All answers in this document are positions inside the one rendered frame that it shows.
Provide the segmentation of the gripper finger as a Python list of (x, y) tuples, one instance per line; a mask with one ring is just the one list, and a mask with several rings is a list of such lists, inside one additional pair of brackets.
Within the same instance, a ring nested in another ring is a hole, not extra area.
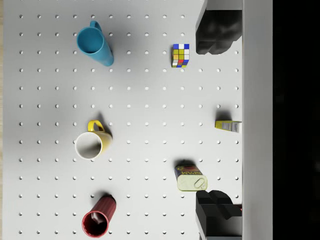
[(199, 240), (242, 240), (242, 209), (220, 190), (196, 192)]
[(242, 36), (241, 10), (205, 10), (196, 30), (196, 53), (219, 55)]

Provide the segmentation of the flat-sided can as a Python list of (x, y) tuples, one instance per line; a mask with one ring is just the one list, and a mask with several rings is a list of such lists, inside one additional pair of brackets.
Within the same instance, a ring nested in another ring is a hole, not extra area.
[(177, 165), (174, 168), (177, 188), (180, 191), (206, 190), (208, 180), (196, 165)]

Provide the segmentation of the puzzle cube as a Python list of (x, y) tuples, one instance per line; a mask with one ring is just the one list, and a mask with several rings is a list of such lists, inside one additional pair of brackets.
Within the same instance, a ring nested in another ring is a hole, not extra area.
[(190, 61), (190, 45), (188, 43), (175, 43), (172, 45), (172, 68), (185, 68)]

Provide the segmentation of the yellow box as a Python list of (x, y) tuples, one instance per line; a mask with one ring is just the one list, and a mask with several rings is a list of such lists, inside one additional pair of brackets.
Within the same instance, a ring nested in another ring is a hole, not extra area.
[(233, 133), (242, 132), (242, 122), (241, 121), (232, 121), (232, 120), (216, 120), (215, 128), (220, 130), (225, 130)]

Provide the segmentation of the red mug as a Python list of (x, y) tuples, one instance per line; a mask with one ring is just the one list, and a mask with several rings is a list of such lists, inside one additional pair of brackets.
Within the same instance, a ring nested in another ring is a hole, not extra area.
[(91, 238), (100, 238), (105, 235), (116, 206), (116, 201), (111, 195), (102, 196), (82, 218), (81, 226), (84, 233)]

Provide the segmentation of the blue mug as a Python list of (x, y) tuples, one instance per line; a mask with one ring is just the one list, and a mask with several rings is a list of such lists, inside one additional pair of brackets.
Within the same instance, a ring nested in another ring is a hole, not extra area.
[(109, 67), (114, 63), (112, 50), (97, 21), (92, 20), (88, 27), (79, 31), (76, 43), (82, 53), (100, 64)]

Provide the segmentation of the yellow mug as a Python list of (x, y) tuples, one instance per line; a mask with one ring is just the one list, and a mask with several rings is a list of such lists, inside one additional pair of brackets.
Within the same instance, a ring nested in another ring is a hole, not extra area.
[(112, 143), (112, 136), (107, 133), (99, 120), (90, 120), (87, 131), (81, 133), (75, 140), (75, 151), (85, 160), (99, 157)]

